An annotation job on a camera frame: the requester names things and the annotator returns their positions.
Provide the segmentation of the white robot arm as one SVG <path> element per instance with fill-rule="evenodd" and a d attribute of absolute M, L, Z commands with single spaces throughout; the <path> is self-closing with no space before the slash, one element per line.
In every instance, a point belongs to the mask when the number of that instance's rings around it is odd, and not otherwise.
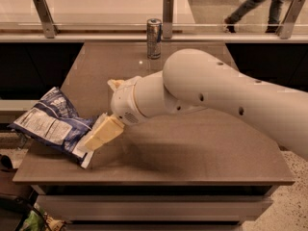
<path fill-rule="evenodd" d="M 161 71 L 108 84 L 114 90 L 112 113 L 101 115 L 82 137 L 77 148 L 83 152 L 112 141 L 126 125 L 210 108 L 239 118 L 308 159 L 308 92 L 241 74 L 204 51 L 179 50 Z"/>

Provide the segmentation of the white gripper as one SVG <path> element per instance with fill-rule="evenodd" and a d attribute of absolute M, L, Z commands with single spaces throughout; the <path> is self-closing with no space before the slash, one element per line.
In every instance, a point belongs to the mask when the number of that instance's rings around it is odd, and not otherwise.
<path fill-rule="evenodd" d="M 137 125 L 147 121 L 139 111 L 135 101 L 136 83 L 141 77 L 128 80 L 110 79 L 107 84 L 112 89 L 112 115 L 102 114 L 77 144 L 82 152 L 92 152 L 105 143 L 112 141 L 124 131 L 125 125 Z"/>

